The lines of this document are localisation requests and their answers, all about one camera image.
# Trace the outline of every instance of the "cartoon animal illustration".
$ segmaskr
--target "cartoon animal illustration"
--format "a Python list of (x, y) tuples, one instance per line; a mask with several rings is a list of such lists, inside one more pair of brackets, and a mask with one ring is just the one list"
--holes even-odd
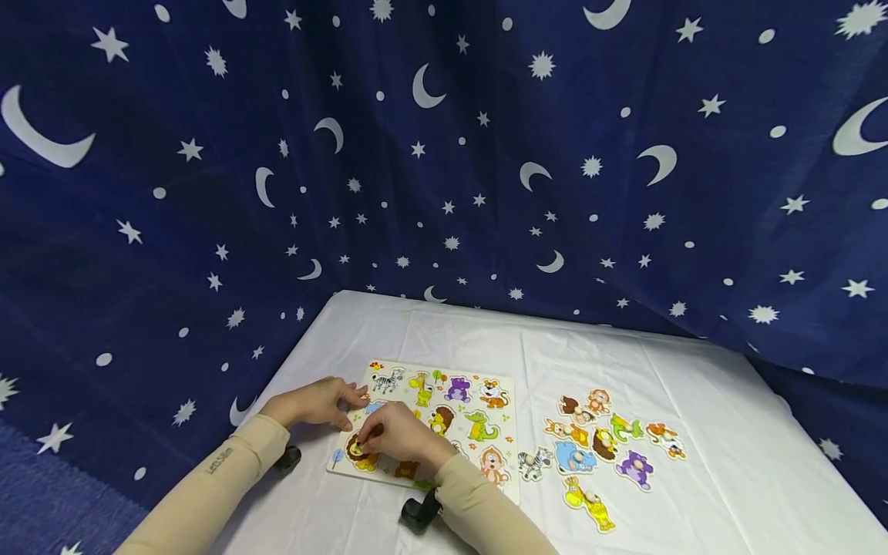
[(432, 413), (432, 417), (429, 418), (429, 427), (443, 438), (447, 430), (450, 429), (450, 425), (453, 424), (455, 416), (452, 408), (447, 405), (440, 405)]
[(426, 382), (428, 379), (429, 375), (427, 372), (417, 372), (416, 375), (411, 377), (408, 381), (410, 387), (419, 390), (416, 394), (416, 405), (418, 407), (428, 407), (429, 399), (432, 398), (432, 391), (434, 388), (431, 384)]
[(587, 448), (589, 446), (589, 433), (583, 428), (578, 428), (574, 423), (570, 424), (570, 432), (568, 432), (561, 422), (555, 422), (546, 418), (546, 427), (543, 431), (560, 440), (573, 440), (583, 447)]
[(486, 441), (495, 440), (499, 437), (499, 426), (496, 424), (489, 426), (493, 430), (492, 432), (488, 431), (488, 416), (484, 414), (483, 410), (479, 409), (463, 416), (472, 422), (472, 427), (469, 429), (470, 440)]
[(388, 402), (387, 400), (375, 400), (375, 401), (373, 401), (372, 403), (370, 403), (369, 405), (367, 405), (367, 407), (364, 409), (364, 414), (366, 414), (367, 416), (372, 415), (373, 413), (375, 413), (376, 411), (378, 411), (379, 409), (381, 409), (382, 406), (383, 406), (385, 403), (387, 403), (387, 402)]
[(573, 397), (561, 395), (558, 410), (562, 415), (570, 416), (570, 419), (580, 426), (585, 426), (595, 420), (595, 416), (580, 406), (580, 401)]
[(589, 410), (600, 415), (610, 412), (607, 405), (610, 404), (610, 393), (603, 389), (593, 389), (589, 392)]
[(543, 477), (543, 468), (552, 466), (555, 455), (547, 448), (536, 448), (536, 454), (524, 451), (518, 453), (518, 472), (524, 481), (539, 481)]
[(626, 460), (614, 467), (617, 474), (634, 481), (642, 491), (650, 491), (651, 485), (647, 483), (647, 477), (654, 473), (654, 467), (647, 461), (647, 457), (629, 450)]
[(636, 440), (645, 437), (645, 433), (641, 429), (641, 421), (637, 418), (632, 421), (632, 424), (629, 424), (625, 418), (613, 413), (613, 415), (611, 415), (610, 424), (611, 430), (614, 431), (614, 437), (616, 437), (620, 443), (629, 443), (629, 440), (623, 436), (625, 433), (630, 434), (632, 438)]
[(472, 382), (464, 376), (451, 376), (450, 388), (444, 393), (444, 399), (458, 400), (467, 403), (472, 400), (472, 396), (469, 395), (470, 387), (472, 387)]
[(596, 428), (592, 435), (592, 450), (606, 461), (616, 459), (616, 444), (614, 436), (604, 428)]
[(394, 392), (398, 387), (398, 382), (404, 378), (405, 369), (401, 367), (393, 368), (390, 376), (374, 373), (370, 375), (373, 380), (373, 391), (379, 391), (383, 395)]
[(555, 442), (555, 460), (562, 474), (592, 472), (598, 462), (592, 453), (582, 451), (573, 441)]
[(488, 408), (505, 408), (509, 404), (508, 393), (500, 389), (496, 380), (484, 380), (479, 389), (480, 398), (487, 403)]
[(651, 442), (661, 447), (670, 458), (685, 459), (685, 444), (678, 438), (678, 434), (666, 427), (662, 422), (650, 423), (645, 428), (647, 435), (651, 436)]
[(505, 457), (495, 447), (488, 447), (481, 452), (481, 473), (491, 484), (501, 487), (509, 481), (509, 473), (504, 470)]
[(414, 461), (401, 461), (398, 463), (398, 467), (394, 469), (393, 476), (395, 478), (407, 478), (408, 480), (412, 480), (416, 476), (417, 468), (419, 468), (419, 463)]
[(564, 494), (564, 502), (574, 509), (579, 509), (581, 507), (585, 508), (586, 512), (589, 513), (589, 516), (595, 520), (595, 525), (598, 527), (601, 534), (607, 534), (616, 528), (616, 524), (614, 524), (610, 519), (610, 516), (607, 514), (607, 507), (601, 501), (601, 497), (584, 492), (580, 488), (580, 480), (578, 480), (576, 476), (565, 478), (564, 485), (567, 488), (567, 491)]
[(358, 434), (355, 433), (348, 439), (345, 444), (345, 454), (352, 461), (354, 467), (359, 471), (376, 472), (378, 453), (364, 453), (361, 451), (361, 445), (358, 444)]

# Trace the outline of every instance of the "green crocodile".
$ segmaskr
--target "green crocodile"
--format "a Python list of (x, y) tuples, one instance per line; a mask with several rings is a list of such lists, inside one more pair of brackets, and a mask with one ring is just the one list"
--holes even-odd
[(469, 439), (475, 441), (495, 440), (499, 437), (499, 426), (491, 424), (490, 428), (493, 433), (488, 432), (488, 416), (481, 410), (464, 415), (471, 422), (472, 428), (469, 430)]

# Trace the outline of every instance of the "cartoon tree illustration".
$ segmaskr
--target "cartoon tree illustration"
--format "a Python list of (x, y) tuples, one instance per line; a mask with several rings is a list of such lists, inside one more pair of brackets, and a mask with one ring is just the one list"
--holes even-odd
[(342, 449), (337, 449), (336, 451), (333, 451), (333, 468), (336, 468), (336, 463), (341, 461), (344, 456), (345, 453)]

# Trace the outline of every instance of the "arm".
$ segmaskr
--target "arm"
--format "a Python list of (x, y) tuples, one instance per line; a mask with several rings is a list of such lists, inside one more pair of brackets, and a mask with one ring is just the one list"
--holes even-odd
[(256, 415), (183, 478), (118, 548), (122, 555), (203, 553), (243, 495), (283, 455), (289, 432)]

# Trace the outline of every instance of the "black clamp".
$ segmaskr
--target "black clamp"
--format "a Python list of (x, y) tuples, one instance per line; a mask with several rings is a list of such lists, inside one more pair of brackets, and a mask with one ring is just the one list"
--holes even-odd
[(441, 510), (441, 503), (435, 498), (435, 489), (432, 488), (425, 494), (425, 499), (419, 503), (416, 499), (408, 499), (400, 510), (400, 519), (413, 530), (415, 534), (422, 534)]

